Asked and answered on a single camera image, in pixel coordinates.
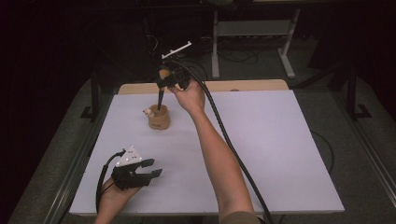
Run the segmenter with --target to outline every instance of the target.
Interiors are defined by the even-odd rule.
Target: dark background
[[[103,2],[78,3],[0,3],[0,223],[7,222],[73,97],[93,70],[117,74],[99,77],[105,91],[126,82],[150,82],[155,78],[158,53],[148,51],[152,40],[146,35],[161,38],[161,52],[179,46],[187,37],[195,41],[212,32],[210,11],[184,11],[172,16],[144,10],[82,13],[81,4],[103,6]],[[281,17],[283,9],[270,7],[271,13],[265,16]],[[294,37],[319,39],[312,67],[325,69],[350,55],[359,76],[374,88],[379,101],[396,119],[395,11],[394,2],[386,0],[373,4],[308,5],[303,7]],[[231,14],[233,17],[230,12],[221,16],[262,17],[259,12]],[[203,52],[195,49],[194,53]]]

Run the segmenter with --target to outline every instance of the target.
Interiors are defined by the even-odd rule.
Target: left hand
[[[107,190],[102,194],[95,224],[111,223],[113,218],[141,188],[120,189],[114,184],[113,178],[110,177],[102,186],[102,191],[105,189]]]

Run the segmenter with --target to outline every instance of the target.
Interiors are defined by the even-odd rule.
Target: right hand
[[[178,103],[191,116],[195,113],[204,112],[205,94],[195,80],[191,79],[189,87],[184,91],[175,86],[168,87],[168,90],[176,96]]]

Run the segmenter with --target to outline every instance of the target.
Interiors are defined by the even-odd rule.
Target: gray carpet
[[[253,47],[262,43],[248,40],[245,42]],[[316,40],[294,40],[290,46],[290,63],[296,73],[296,78],[287,79],[281,61],[276,52],[278,43],[272,43],[265,49],[254,48],[254,51],[230,49],[229,46],[223,47],[224,55],[247,57],[247,55],[258,54],[258,61],[246,61],[251,64],[230,62],[220,58],[220,79],[285,79],[290,86],[298,84],[318,72],[318,70],[307,68],[311,53],[313,52]],[[200,63],[210,74],[210,54],[204,57],[188,59]],[[196,70],[202,70],[195,63]],[[296,90],[295,95],[304,113],[306,122],[313,132],[313,137],[317,143],[318,150],[328,169],[332,164],[332,181],[339,193],[341,201],[346,209],[343,213],[329,215],[286,215],[274,216],[277,223],[282,218],[282,223],[395,223],[396,209],[390,200],[387,192],[377,177],[374,166],[366,152],[366,147],[361,142],[359,132],[356,131],[358,125],[365,134],[370,144],[375,149],[378,158],[388,169],[389,175],[396,178],[396,124],[388,115],[382,105],[375,99],[375,95],[363,81],[359,80],[357,90],[357,103],[364,104],[372,118],[359,119],[358,122],[352,121],[345,113],[345,90],[332,93],[326,89],[331,76],[314,83],[305,90]],[[76,96],[74,103],[70,106],[64,122],[49,146],[46,158],[40,163],[31,184],[25,191],[22,199],[13,214],[9,223],[93,223],[93,217],[79,217],[67,213],[67,205],[70,204],[72,196],[78,186],[79,178],[82,175],[85,160],[79,161],[81,169],[75,171],[75,181],[70,184],[70,195],[67,200],[57,201],[58,210],[56,214],[51,210],[53,201],[57,199],[59,188],[63,186],[63,180],[67,176],[72,160],[78,154],[78,149],[87,146],[87,133],[96,135],[100,122],[89,123],[85,119],[80,119],[79,115],[90,101],[90,85],[87,83],[81,88]],[[101,98],[103,111],[106,111],[106,104],[111,100],[111,96]],[[158,219],[142,217],[118,217],[114,223],[182,223],[181,219]],[[216,223],[216,218],[208,218],[205,223]]]

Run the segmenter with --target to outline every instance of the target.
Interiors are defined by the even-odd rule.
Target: forearm
[[[233,211],[253,213],[248,189],[235,155],[204,111],[191,113],[191,117],[200,139],[206,170],[218,199],[220,220]]]

